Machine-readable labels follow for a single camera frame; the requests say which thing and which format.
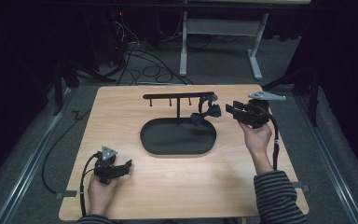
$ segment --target wooden table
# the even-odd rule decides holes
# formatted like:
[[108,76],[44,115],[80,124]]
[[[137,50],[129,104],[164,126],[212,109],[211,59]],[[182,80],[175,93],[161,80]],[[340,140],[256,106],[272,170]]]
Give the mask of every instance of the wooden table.
[[[253,178],[255,168],[244,144],[243,132],[225,104],[234,100],[247,103],[249,93],[260,91],[258,85],[205,86],[129,86],[101,87],[98,90],[89,123],[78,151],[67,190],[78,190],[81,173],[87,159],[101,146],[118,151],[116,165],[132,160],[129,175],[121,177],[108,217],[112,219],[249,217],[258,216],[255,205]],[[214,91],[215,102],[222,108],[222,117],[206,119],[217,131],[213,148],[202,155],[156,156],[142,146],[140,131],[151,119],[175,118],[176,102],[153,100],[144,94]],[[199,99],[181,101],[182,117],[198,112]],[[273,139],[268,146],[272,155]],[[284,170],[291,181],[296,173],[281,144],[278,169]],[[85,188],[89,183],[85,178]],[[86,207],[90,208],[87,192]],[[301,189],[297,204],[304,213],[309,208]],[[78,194],[64,198],[60,219],[81,217]]]

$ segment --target gray floor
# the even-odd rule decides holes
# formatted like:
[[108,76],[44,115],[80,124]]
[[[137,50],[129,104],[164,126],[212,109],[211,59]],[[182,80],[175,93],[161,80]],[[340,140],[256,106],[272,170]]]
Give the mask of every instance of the gray floor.
[[[193,84],[248,84],[257,83],[264,85],[270,83],[284,74],[284,71],[293,56],[298,40],[281,42],[278,39],[263,40],[257,60],[260,65],[263,79],[255,81],[252,77],[250,64],[246,59],[245,50],[252,46],[252,39],[216,36],[219,41],[211,41],[204,48],[206,42],[192,39],[189,45],[187,76]],[[176,74],[179,71],[180,46],[161,45],[156,49],[146,44],[137,46],[136,49],[146,50],[159,57]],[[148,57],[139,51],[133,54]],[[140,76],[134,82],[133,77],[142,73],[144,68],[153,65],[145,59],[132,56],[128,64],[131,73],[125,73],[121,79],[121,85],[144,85],[156,82],[155,77]],[[102,64],[102,72],[109,68]],[[145,73],[152,76],[157,71],[156,67],[149,67]],[[168,76],[158,80],[168,80]],[[180,84],[178,78],[167,81]],[[100,82],[91,82],[81,79],[81,85],[77,90],[70,90],[66,94],[66,106],[58,117],[53,117],[55,104],[51,100],[48,106],[29,125],[21,140],[13,148],[7,162],[0,170],[0,222],[4,223],[61,223],[58,214],[62,200],[55,199],[54,195],[46,190],[41,180],[41,162],[34,164],[33,174],[29,175],[29,186],[23,190],[15,189],[15,184],[21,177],[24,167],[27,167],[32,157],[40,156],[42,159],[46,152],[54,147],[46,163],[46,180],[48,184],[58,192],[66,188],[75,161],[77,149],[80,145],[83,132],[87,125],[88,116],[79,121],[66,133],[75,122],[75,114],[79,111],[82,115],[92,108],[92,103]],[[309,120],[304,116],[302,103],[306,98],[293,97],[291,86],[280,86],[274,92],[287,96],[285,102],[271,102],[270,107],[278,121],[282,140],[286,145],[290,159],[295,167],[299,181],[305,186],[305,196],[310,207],[307,218],[310,223],[358,223],[358,160],[351,152],[345,137],[343,136],[336,119],[332,115],[329,105],[324,98],[323,90],[319,97],[317,111],[318,128],[309,126]],[[45,150],[38,151],[40,141],[48,136]],[[321,141],[318,141],[318,133],[323,137],[322,147],[328,148],[329,155],[334,159],[334,168],[339,171],[338,177],[330,172],[331,163],[326,163],[326,156],[321,150]],[[341,188],[335,184],[341,179],[353,197],[354,207],[348,209],[345,202],[351,200],[342,198]],[[8,201],[10,193],[23,193],[17,201]],[[124,223],[162,223],[164,220],[125,220]],[[224,223],[219,218],[195,218],[174,220],[178,223]],[[257,217],[248,217],[248,223],[258,223]]]

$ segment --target metal frame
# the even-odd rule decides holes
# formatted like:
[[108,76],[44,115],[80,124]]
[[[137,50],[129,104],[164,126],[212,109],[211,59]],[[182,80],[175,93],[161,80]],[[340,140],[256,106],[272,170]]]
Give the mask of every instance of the metal frame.
[[344,178],[342,177],[341,173],[339,172],[336,162],[332,155],[330,154],[330,150],[327,147],[326,143],[324,142],[324,138],[322,137],[321,133],[319,132],[317,127],[313,126],[312,121],[308,117],[308,109],[307,109],[307,102],[302,97],[295,97],[296,104],[299,107],[302,115],[307,122],[310,131],[312,132],[313,138],[315,139],[316,143],[318,144],[319,152],[321,153],[322,160],[324,162],[324,167],[327,173],[330,176],[331,182],[333,183],[337,195],[344,206],[345,211],[347,212],[348,218],[350,219],[351,223],[358,223],[358,206],[351,195],[351,191],[348,188]]
[[252,4],[252,3],[118,3],[118,2],[98,2],[98,1],[76,1],[76,0],[61,0],[61,1],[49,1],[42,0],[37,4],[42,6],[52,6],[52,7],[118,7],[123,9],[164,9],[164,10],[180,10],[180,11],[189,11],[189,10],[202,10],[202,11],[253,11],[253,12],[282,12],[282,11],[301,11],[301,12],[323,12],[323,11],[337,11],[340,10],[338,7],[319,7],[317,3],[319,0],[312,0],[308,5],[300,4]]
[[262,75],[255,57],[260,46],[261,37],[266,28],[268,13],[263,14],[260,21],[221,21],[189,19],[187,11],[183,12],[182,50],[180,55],[179,75],[187,75],[187,34],[199,35],[246,35],[254,36],[255,44],[247,49],[247,56],[252,66],[255,80],[261,80]]
[[62,105],[62,110],[60,110],[56,116],[51,118],[49,126],[39,140],[39,143],[34,150],[34,153],[31,155],[24,168],[22,169],[19,178],[14,184],[13,189],[7,197],[5,204],[0,210],[0,223],[11,223],[25,192],[27,191],[28,187],[31,184],[31,181],[34,178],[37,168],[43,162],[44,157],[48,153],[48,141],[50,140],[55,127],[57,126],[58,122],[62,117],[62,111],[66,109],[66,107],[69,105],[69,102],[72,100],[74,92],[75,89],[66,89],[64,93],[65,102]]

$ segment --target striped shirt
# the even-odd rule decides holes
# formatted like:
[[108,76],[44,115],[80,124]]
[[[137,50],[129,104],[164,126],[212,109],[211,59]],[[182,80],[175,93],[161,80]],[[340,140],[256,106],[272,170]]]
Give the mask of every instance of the striped shirt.
[[112,221],[107,217],[97,216],[97,215],[88,215],[81,217],[77,223],[80,224],[112,224]]
[[262,224],[308,223],[296,205],[296,190],[284,171],[257,175],[254,182]]

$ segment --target wire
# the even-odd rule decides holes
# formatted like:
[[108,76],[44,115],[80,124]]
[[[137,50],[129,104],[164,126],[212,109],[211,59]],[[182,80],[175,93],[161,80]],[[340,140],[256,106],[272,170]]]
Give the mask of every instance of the wire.
[[110,77],[116,73],[118,73],[120,70],[122,70],[124,68],[126,64],[126,60],[124,59],[124,57],[121,57],[120,61],[118,62],[118,66],[116,67],[116,69],[114,69],[111,72],[106,73],[105,75],[101,75],[103,77]]
[[177,35],[177,34],[179,32],[180,25],[182,24],[182,18],[183,18],[183,12],[181,12],[181,14],[180,14],[180,19],[179,19],[179,22],[178,22],[178,26],[176,27],[175,33],[173,33],[173,35],[171,37],[167,38],[167,39],[160,40],[161,42],[169,41],[169,40],[177,38],[178,36],[181,36],[181,35]]
[[275,136],[274,136],[274,151],[272,152],[272,167],[274,170],[277,170],[278,169],[278,154],[279,154],[279,150],[280,150],[279,149],[278,123],[277,123],[276,119],[269,112],[267,112],[265,109],[263,109],[261,106],[258,106],[258,105],[255,105],[255,106],[268,116],[268,118],[271,120],[271,122],[274,126]]
[[242,38],[245,38],[244,35],[237,35],[232,40],[224,40],[224,39],[214,38],[214,37],[218,37],[218,36],[221,36],[221,35],[211,35],[210,38],[213,41],[223,42],[223,43],[233,43],[233,42],[239,41]]
[[[117,24],[119,27],[121,27],[121,30],[124,30],[124,27],[123,27],[123,25],[120,24],[120,22],[114,21],[114,24]],[[124,34],[124,32],[121,32],[121,33],[122,33],[122,35],[121,35],[121,43],[122,43],[124,41],[125,34]]]
[[127,70],[127,66],[129,65],[130,56],[131,56],[131,53],[132,53],[132,51],[133,51],[133,48],[134,48],[134,46],[132,46],[132,48],[131,48],[131,50],[130,50],[130,53],[129,53],[128,57],[127,57],[127,62],[126,62],[126,64],[124,65],[124,68],[123,68],[123,71],[121,72],[120,77],[118,78],[118,81],[117,81],[117,83],[116,83],[117,86],[120,84],[121,79],[123,78],[124,72],[126,72],[126,70]]
[[126,28],[126,30],[127,30],[128,32],[130,32],[130,34],[132,34],[133,36],[135,36],[135,38],[136,38],[136,43],[139,45],[138,36],[137,36],[136,34],[134,34],[134,33],[126,26],[126,24],[124,23],[124,20],[123,20],[123,12],[120,11],[119,15],[120,15],[120,18],[121,18],[121,23],[123,23],[122,25]]
[[200,47],[193,47],[191,46],[188,42],[187,42],[187,46],[191,49],[203,49],[205,47],[207,47],[209,44],[211,43],[211,38],[206,38],[206,43]]
[[80,188],[79,188],[79,194],[80,194],[80,207],[81,207],[81,213],[82,213],[82,216],[84,217],[86,215],[86,204],[84,202],[84,177],[86,176],[86,174],[89,172],[87,170],[87,167],[89,166],[89,163],[91,162],[92,159],[94,158],[98,158],[98,155],[99,155],[100,152],[97,152],[95,154],[93,154],[86,162],[86,165],[84,166],[84,169],[83,169],[83,173],[82,173],[82,176],[81,176],[81,180],[80,180]]
[[168,46],[168,47],[176,47],[176,46],[180,46],[182,45],[182,40],[181,39],[177,39],[179,36],[177,36],[176,38],[172,38],[170,40],[166,40],[164,42],[161,42],[161,44]]
[[89,172],[91,172],[91,171],[93,171],[93,170],[95,170],[95,169],[89,169],[89,170],[84,174],[84,176],[86,176]]
[[46,169],[46,163],[48,160],[48,156],[50,155],[51,151],[53,150],[53,148],[55,148],[57,146],[57,144],[63,139],[63,137],[80,121],[82,120],[84,117],[86,117],[86,115],[88,115],[88,113],[91,111],[88,110],[84,115],[82,115],[80,118],[78,118],[60,137],[59,139],[53,144],[53,146],[48,150],[48,154],[46,155],[46,157],[43,160],[43,165],[42,165],[42,181],[43,181],[43,185],[45,186],[45,188],[50,191],[53,194],[57,194],[57,191],[52,189],[45,178],[45,169]]
[[[133,73],[131,71],[137,72],[138,77],[134,77]],[[130,86],[132,85],[132,83],[135,83],[135,85],[138,86],[138,82],[136,80],[138,80],[138,78],[141,77],[141,75],[142,75],[141,72],[139,72],[138,70],[127,70],[127,72],[129,72],[131,74],[131,76],[132,76],[132,82],[130,83]]]
[[182,81],[182,83],[185,84],[185,85],[187,85],[186,81],[187,81],[188,83],[190,83],[191,85],[193,85],[193,82],[192,82],[191,80],[189,80],[188,78],[186,78],[186,77],[181,77],[181,76],[176,75],[176,74],[168,67],[168,65],[167,65],[165,62],[163,62],[160,58],[158,58],[157,56],[155,56],[155,55],[153,55],[153,54],[151,54],[151,53],[148,53],[148,52],[146,52],[146,51],[139,50],[139,49],[137,49],[135,52],[142,52],[143,54],[148,55],[148,56],[150,56],[150,57],[152,57],[152,58],[158,60],[158,61],[163,65],[163,67],[158,66],[157,63],[155,63],[155,62],[153,62],[153,61],[151,61],[151,60],[149,60],[149,59],[146,59],[145,57],[141,57],[141,56],[134,55],[134,56],[136,56],[136,57],[139,57],[139,58],[148,60],[148,61],[151,62],[151,63],[154,63],[156,66],[158,66],[159,68],[162,68],[162,69],[166,70],[166,71],[169,73],[169,74],[164,74],[164,75],[161,75],[161,76],[170,75],[170,76],[173,76],[173,77],[178,78],[178,79],[179,79],[180,81]]

